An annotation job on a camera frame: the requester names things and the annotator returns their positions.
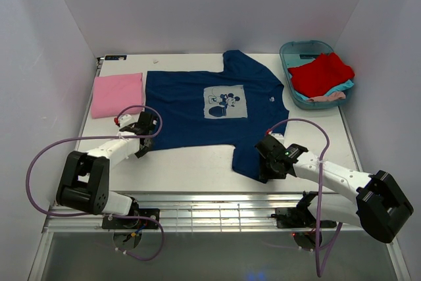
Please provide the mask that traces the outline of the blue mickey t-shirt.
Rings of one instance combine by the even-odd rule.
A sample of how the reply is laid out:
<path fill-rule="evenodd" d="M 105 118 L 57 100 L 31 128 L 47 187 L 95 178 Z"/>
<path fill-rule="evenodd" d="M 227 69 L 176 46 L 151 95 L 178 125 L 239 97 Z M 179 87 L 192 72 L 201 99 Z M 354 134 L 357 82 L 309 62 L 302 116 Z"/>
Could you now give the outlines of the blue mickey t-shirt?
<path fill-rule="evenodd" d="M 155 150 L 232 145 L 232 169 L 259 179 L 255 145 L 289 116 L 284 85 L 263 64 L 242 53 L 223 54 L 221 72 L 149 71 L 146 105 L 163 119 Z"/>

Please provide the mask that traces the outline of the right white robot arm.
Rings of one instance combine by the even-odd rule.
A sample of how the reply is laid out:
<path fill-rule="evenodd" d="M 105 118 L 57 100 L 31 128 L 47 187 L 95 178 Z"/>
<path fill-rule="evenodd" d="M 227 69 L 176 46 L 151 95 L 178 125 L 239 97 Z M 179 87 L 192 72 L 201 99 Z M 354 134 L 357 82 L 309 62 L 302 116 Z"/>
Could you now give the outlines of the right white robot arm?
<path fill-rule="evenodd" d="M 375 240 L 391 243 L 414 212 L 394 177 L 385 171 L 375 174 L 322 162 L 306 147 L 283 143 L 271 135 L 255 146 L 259 152 L 262 180 L 294 176 L 321 182 L 331 194 L 305 192 L 294 207 L 273 215 L 280 228 L 334 228 L 337 223 L 362 228 Z"/>

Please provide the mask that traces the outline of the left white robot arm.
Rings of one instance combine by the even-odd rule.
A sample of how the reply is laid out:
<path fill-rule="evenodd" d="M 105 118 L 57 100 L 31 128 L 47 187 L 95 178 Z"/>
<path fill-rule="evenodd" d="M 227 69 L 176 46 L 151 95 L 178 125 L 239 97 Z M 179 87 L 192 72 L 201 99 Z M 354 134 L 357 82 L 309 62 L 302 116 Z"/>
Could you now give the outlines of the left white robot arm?
<path fill-rule="evenodd" d="M 141 158 L 153 146 L 159 117 L 142 112 L 137 120 L 130 115 L 116 119 L 117 138 L 86 152 L 73 151 L 66 158 L 56 194 L 59 205 L 91 215 L 116 215 L 123 227 L 139 222 L 134 199 L 109 189 L 111 170 L 134 156 Z"/>

